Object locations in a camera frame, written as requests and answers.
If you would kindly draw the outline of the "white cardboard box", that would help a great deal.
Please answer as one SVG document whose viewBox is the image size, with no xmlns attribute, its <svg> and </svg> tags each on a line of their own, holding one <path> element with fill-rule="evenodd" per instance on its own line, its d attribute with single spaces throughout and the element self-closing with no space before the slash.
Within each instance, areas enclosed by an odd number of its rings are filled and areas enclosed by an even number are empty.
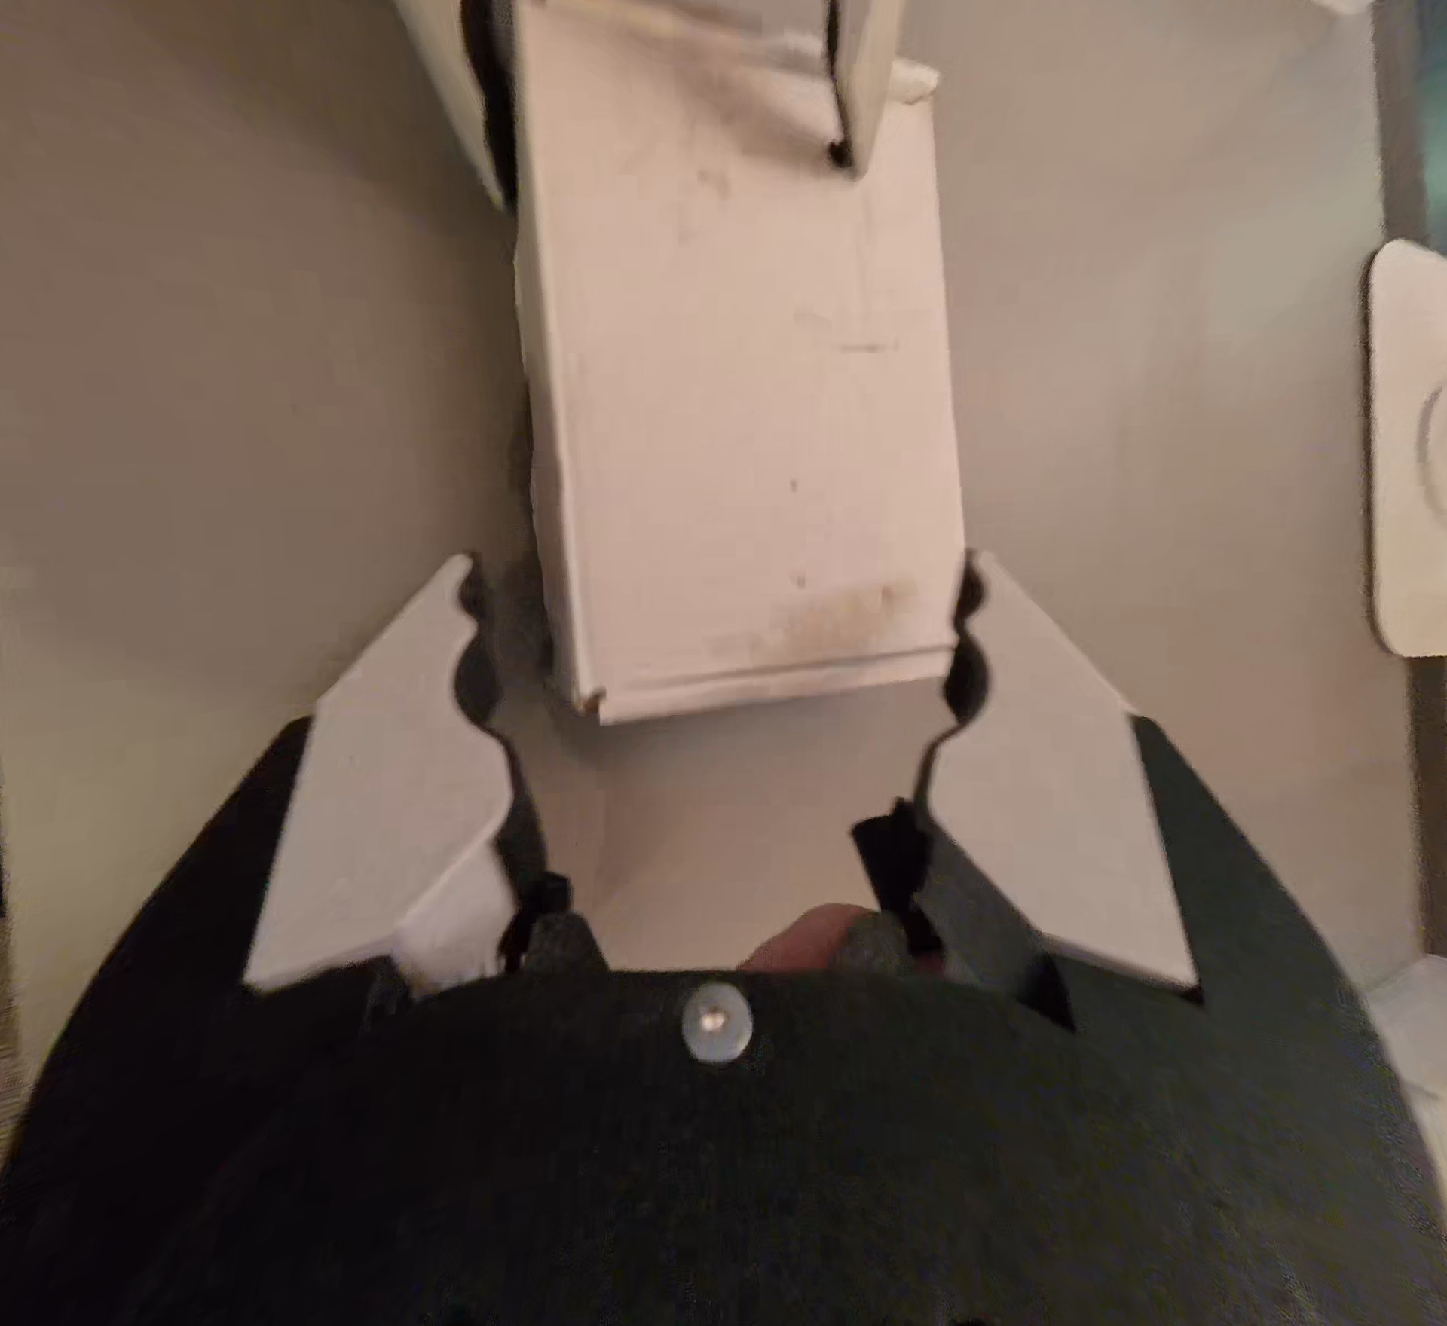
<svg viewBox="0 0 1447 1326">
<path fill-rule="evenodd" d="M 941 678 L 967 558 L 935 70 L 863 178 L 819 43 L 514 0 L 516 300 L 557 685 L 623 725 Z"/>
</svg>

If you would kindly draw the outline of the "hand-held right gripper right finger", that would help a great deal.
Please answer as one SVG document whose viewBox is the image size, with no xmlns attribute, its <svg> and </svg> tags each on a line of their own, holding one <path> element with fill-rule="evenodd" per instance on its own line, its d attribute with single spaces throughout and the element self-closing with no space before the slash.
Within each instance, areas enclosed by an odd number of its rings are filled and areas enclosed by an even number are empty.
<svg viewBox="0 0 1447 1326">
<path fill-rule="evenodd" d="M 912 956 L 1004 996 L 1080 962 L 1175 995 L 1200 974 L 1137 715 L 992 555 L 970 552 L 944 682 L 952 725 L 914 792 L 852 829 Z"/>
</svg>

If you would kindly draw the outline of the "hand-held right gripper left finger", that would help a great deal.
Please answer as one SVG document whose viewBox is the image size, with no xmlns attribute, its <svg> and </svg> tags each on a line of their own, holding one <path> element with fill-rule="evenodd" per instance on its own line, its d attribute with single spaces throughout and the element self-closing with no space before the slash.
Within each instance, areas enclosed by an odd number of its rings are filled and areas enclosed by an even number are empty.
<svg viewBox="0 0 1447 1326">
<path fill-rule="evenodd" d="M 320 698 L 243 975 L 275 993 L 385 960 L 416 995 L 520 968 L 551 889 L 475 556 L 448 558 Z"/>
</svg>

